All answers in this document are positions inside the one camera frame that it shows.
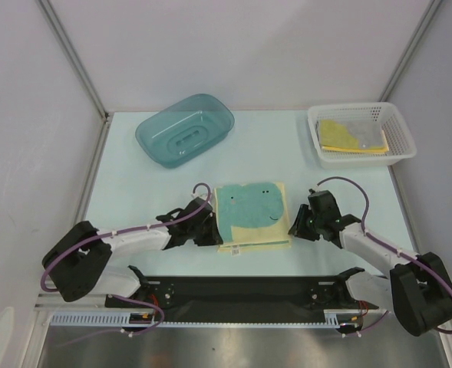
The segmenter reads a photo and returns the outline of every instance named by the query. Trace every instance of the reflective metal surface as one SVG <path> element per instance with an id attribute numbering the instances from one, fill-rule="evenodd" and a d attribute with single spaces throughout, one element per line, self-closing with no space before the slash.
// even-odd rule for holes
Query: reflective metal surface
<path id="1" fill-rule="evenodd" d="M 38 368 L 57 367 L 449 367 L 438 335 L 412 337 L 393 317 L 363 333 L 341 338 L 333 330 L 158 328 L 132 339 L 105 333 L 57 347 L 94 332 L 50 327 Z"/>

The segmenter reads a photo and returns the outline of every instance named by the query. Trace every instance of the perforated basket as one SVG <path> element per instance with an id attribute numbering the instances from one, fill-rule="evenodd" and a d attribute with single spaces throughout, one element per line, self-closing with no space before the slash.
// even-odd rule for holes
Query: perforated basket
<path id="1" fill-rule="evenodd" d="M 388 141 L 389 151 L 384 155 L 375 155 L 323 150 L 319 145 L 318 124 L 320 120 L 324 119 L 357 120 L 381 124 Z M 308 110 L 308 124 L 321 166 L 325 169 L 390 166 L 401 159 L 408 159 L 417 154 L 417 148 L 410 130 L 408 130 L 402 115 L 392 103 L 348 103 L 314 106 Z"/>

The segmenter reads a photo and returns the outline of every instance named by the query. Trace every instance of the white wall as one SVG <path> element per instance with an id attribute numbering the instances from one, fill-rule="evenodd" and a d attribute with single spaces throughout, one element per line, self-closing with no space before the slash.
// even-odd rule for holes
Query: white wall
<path id="1" fill-rule="evenodd" d="M 52 0 L 108 110 L 377 100 L 429 0 Z"/>
<path id="2" fill-rule="evenodd" d="M 452 1 L 443 7 L 391 102 L 417 144 L 395 173 L 421 250 L 438 253 L 452 278 Z"/>
<path id="3" fill-rule="evenodd" d="M 0 311 L 15 366 L 41 258 L 71 227 L 101 121 L 34 0 L 0 0 Z"/>

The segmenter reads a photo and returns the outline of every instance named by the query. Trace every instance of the towel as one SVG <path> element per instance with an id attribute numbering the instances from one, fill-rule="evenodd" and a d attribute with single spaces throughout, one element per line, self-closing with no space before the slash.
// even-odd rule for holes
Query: towel
<path id="1" fill-rule="evenodd" d="M 327 150 L 331 147 L 355 153 L 388 151 L 381 124 L 374 121 L 320 120 L 318 136 L 320 144 Z"/>
<path id="2" fill-rule="evenodd" d="M 217 225 L 224 244 L 241 250 L 290 246 L 290 222 L 281 182 L 234 184 L 215 188 Z"/>

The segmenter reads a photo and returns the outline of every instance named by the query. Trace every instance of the tabletop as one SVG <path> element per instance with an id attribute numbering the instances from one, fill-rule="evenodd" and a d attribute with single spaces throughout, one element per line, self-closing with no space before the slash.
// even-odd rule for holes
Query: tabletop
<path id="1" fill-rule="evenodd" d="M 224 141 L 175 169 L 155 163 L 135 139 L 137 126 L 155 113 L 115 113 L 97 171 L 86 219 L 97 228 L 119 229 L 154 223 L 191 200 L 198 182 L 284 182 L 291 223 L 307 203 L 309 188 L 329 176 L 358 182 L 371 200 L 368 227 L 401 248 L 413 249 L 387 167 L 323 169 L 307 127 L 305 111 L 233 111 L 233 130 Z M 335 196 L 341 213 L 361 217 L 361 193 L 341 181 L 322 186 Z M 326 241 L 294 238 L 284 249 L 218 252 L 191 241 L 166 251 L 144 251 L 118 264 L 153 276 L 319 276 L 362 267 L 380 274 L 356 255 Z"/>

